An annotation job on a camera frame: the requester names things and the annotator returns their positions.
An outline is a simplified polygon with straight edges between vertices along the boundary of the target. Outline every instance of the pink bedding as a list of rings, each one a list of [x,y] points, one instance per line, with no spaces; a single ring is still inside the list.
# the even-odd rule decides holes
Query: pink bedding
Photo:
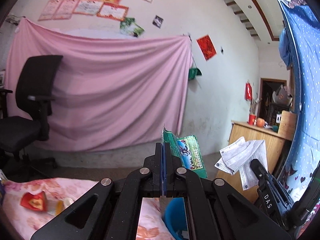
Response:
[[[20,206],[24,193],[44,191],[49,200],[69,197],[76,201],[97,182],[79,179],[39,179],[25,183],[8,181],[5,184],[3,209],[11,224],[25,240],[53,219],[46,212],[36,212]],[[136,240],[174,240],[161,219],[158,198],[143,198]]]
[[[50,139],[39,147],[100,151],[156,140],[163,124],[180,132],[192,65],[188,36],[91,39],[23,18],[7,61],[6,88],[15,90],[28,57],[45,54],[63,60],[52,91]],[[8,111],[30,118],[17,108],[14,93]]]

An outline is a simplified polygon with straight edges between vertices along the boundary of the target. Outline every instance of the ceiling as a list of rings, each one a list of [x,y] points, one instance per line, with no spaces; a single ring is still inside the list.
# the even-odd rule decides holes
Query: ceiling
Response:
[[[277,0],[224,0],[256,39],[259,46],[276,43],[283,30],[283,16]]]

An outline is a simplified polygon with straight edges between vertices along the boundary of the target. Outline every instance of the blue cloth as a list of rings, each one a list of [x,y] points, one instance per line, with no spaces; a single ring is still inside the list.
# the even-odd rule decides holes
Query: blue cloth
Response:
[[[285,188],[298,201],[320,161],[320,24],[308,5],[289,8],[279,3],[297,52],[294,68],[299,67],[301,79],[302,108],[284,174]]]
[[[280,57],[287,66],[287,70],[291,68],[292,58],[290,53],[289,38],[286,29],[283,29],[279,37],[279,53]]]

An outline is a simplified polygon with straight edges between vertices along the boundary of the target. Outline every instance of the floral bedsheet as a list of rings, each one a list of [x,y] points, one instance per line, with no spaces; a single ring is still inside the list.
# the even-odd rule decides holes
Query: floral bedsheet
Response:
[[[25,183],[8,181],[5,184],[3,209],[22,238],[30,240],[31,236],[54,216],[20,206],[20,199],[24,193],[38,194],[44,191],[48,200],[69,197],[76,201],[96,183],[91,180],[65,178],[40,179]],[[143,199],[136,239],[174,240],[161,219],[159,199]]]

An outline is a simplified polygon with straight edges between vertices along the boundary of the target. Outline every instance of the wooden cabinet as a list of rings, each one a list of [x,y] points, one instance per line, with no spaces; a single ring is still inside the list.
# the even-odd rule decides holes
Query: wooden cabinet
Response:
[[[265,140],[266,150],[267,150],[268,171],[272,173],[277,164],[278,158],[281,154],[281,150],[283,148],[284,142],[288,138],[276,132],[273,132],[270,129],[252,126],[246,122],[236,122],[236,121],[232,121],[232,122],[233,122],[233,127],[232,127],[230,138],[229,138],[229,144],[234,143],[241,136],[244,136],[246,141]],[[226,182],[228,182],[232,187],[234,187],[238,192],[240,192],[244,197],[246,197],[252,203],[254,203],[258,199],[258,193],[257,193],[258,186],[252,187],[247,190],[242,190],[242,184],[241,184],[239,172],[231,176],[230,174],[219,170],[216,178],[224,179]]]

